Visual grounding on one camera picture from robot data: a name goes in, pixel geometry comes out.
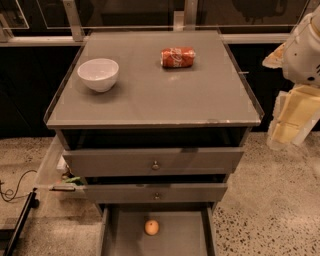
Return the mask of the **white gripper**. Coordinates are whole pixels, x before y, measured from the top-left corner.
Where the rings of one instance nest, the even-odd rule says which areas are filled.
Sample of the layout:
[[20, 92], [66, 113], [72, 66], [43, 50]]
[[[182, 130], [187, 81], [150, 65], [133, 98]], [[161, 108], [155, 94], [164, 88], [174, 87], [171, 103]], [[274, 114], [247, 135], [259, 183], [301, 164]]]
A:
[[314, 87], [320, 86], [320, 6], [302, 19], [285, 44], [270, 53], [262, 65], [282, 67], [286, 79], [305, 84], [279, 92], [267, 138], [273, 150], [299, 146], [320, 119], [320, 88]]

